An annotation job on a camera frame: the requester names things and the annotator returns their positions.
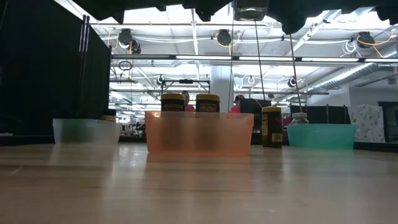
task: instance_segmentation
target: teal plastic bin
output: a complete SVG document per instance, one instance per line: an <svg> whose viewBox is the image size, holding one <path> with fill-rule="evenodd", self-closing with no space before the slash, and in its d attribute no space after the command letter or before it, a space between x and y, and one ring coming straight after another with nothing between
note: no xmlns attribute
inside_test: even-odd
<svg viewBox="0 0 398 224"><path fill-rule="evenodd" d="M356 126L352 124L304 124L287 126L289 144L312 149L352 149Z"/></svg>

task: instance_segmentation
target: person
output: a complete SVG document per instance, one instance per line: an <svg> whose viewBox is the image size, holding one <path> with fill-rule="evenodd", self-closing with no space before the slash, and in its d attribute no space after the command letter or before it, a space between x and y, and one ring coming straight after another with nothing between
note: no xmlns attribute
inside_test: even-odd
<svg viewBox="0 0 398 224"><path fill-rule="evenodd" d="M235 101L234 101L235 106L233 106L231 108L231 110L229 111L230 113L240 113L241 112L241 101L240 101L240 99L244 99L244 96L243 95L235 96Z"/></svg>
<svg viewBox="0 0 398 224"><path fill-rule="evenodd" d="M182 91L182 95L185 96L185 112L195 112L195 108L192 105L189 105L189 93L187 90Z"/></svg>

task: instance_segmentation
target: plastic bin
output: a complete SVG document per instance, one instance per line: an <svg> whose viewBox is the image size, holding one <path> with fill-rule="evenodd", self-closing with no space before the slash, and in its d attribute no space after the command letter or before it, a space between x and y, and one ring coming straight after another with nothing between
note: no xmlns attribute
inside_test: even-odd
<svg viewBox="0 0 398 224"><path fill-rule="evenodd" d="M246 113L147 111L145 124L149 153L243 156L250 153L254 117Z"/></svg>
<svg viewBox="0 0 398 224"><path fill-rule="evenodd" d="M304 124L287 126L289 144L312 149L352 149L356 126L352 124Z"/></svg>
<svg viewBox="0 0 398 224"><path fill-rule="evenodd" d="M53 119L55 143L117 144L121 124L97 119Z"/></svg>

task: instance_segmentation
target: glass jar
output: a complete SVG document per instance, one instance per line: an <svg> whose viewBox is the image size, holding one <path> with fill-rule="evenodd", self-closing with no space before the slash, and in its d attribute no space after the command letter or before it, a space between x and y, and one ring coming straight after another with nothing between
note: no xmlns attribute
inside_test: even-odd
<svg viewBox="0 0 398 224"><path fill-rule="evenodd" d="M310 122L307 120L307 113L294 113L292 126L309 124Z"/></svg>

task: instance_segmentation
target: white wall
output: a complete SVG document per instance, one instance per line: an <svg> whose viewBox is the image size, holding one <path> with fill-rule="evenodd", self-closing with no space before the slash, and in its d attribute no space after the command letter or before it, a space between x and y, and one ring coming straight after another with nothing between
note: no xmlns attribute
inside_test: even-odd
<svg viewBox="0 0 398 224"><path fill-rule="evenodd" d="M342 85L339 90L329 90L329 95L313 95L308 98L307 106L350 106L350 88L348 84Z"/></svg>
<svg viewBox="0 0 398 224"><path fill-rule="evenodd" d="M351 87L349 93L351 106L379 106L379 101L398 102L398 87L395 89Z"/></svg>

